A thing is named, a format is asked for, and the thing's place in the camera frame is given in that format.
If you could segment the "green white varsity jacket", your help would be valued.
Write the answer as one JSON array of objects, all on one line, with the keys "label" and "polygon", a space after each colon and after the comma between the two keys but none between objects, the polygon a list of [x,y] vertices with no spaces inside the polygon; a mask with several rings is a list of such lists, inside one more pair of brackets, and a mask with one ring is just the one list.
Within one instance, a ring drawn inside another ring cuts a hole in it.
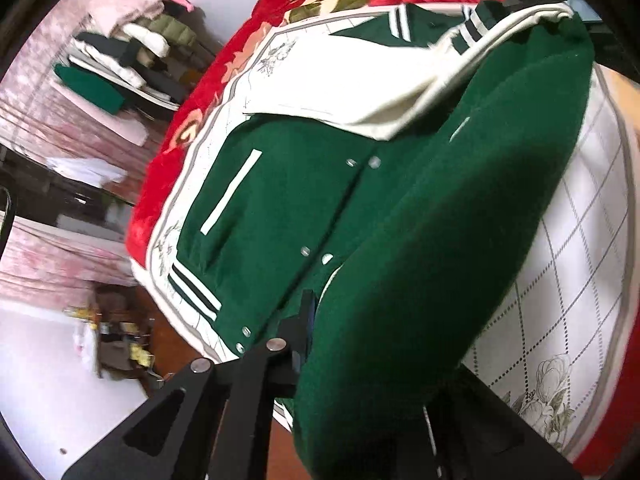
[{"label": "green white varsity jacket", "polygon": [[236,354],[318,298],[290,411],[316,479],[388,479],[533,244],[593,63],[567,6],[403,4],[273,40],[189,174],[163,267]]}]

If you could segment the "clothes pile on rack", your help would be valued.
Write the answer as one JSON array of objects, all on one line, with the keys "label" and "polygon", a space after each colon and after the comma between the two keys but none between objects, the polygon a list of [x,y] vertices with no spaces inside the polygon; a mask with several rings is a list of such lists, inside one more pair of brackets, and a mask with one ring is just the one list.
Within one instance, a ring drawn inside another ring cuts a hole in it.
[{"label": "clothes pile on rack", "polygon": [[51,86],[131,144],[153,120],[170,122],[215,59],[193,28],[189,0],[88,0]]}]

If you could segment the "cluttered low table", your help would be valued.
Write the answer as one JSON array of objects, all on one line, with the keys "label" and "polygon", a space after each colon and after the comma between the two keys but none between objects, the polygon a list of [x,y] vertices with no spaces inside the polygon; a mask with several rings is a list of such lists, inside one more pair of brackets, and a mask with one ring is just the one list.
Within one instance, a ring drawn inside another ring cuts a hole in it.
[{"label": "cluttered low table", "polygon": [[66,307],[74,322],[73,346],[89,373],[134,379],[146,394],[166,379],[155,369],[152,335],[157,320],[152,300],[140,286],[94,284],[85,307]]}]

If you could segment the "red floral blanket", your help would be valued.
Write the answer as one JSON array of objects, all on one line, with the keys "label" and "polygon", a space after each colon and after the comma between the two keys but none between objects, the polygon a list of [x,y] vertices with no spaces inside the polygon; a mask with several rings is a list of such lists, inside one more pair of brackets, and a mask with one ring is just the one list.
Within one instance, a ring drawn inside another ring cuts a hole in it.
[{"label": "red floral blanket", "polygon": [[[171,119],[150,162],[126,236],[134,275],[149,283],[146,253],[156,222],[182,170],[186,153],[224,92],[246,70],[271,29],[335,13],[341,0],[258,0],[250,18],[217,54]],[[352,0],[359,9],[393,3],[478,0]],[[477,376],[508,394],[521,415],[539,422],[577,470],[598,478],[639,428],[639,93],[615,62],[598,65],[596,122],[580,138],[567,186],[550,217],[557,226],[590,183],[588,208],[560,240],[536,252],[506,302],[480,337],[490,347],[526,301],[551,284],[560,313],[544,334],[525,337],[512,366],[472,350]]]}]

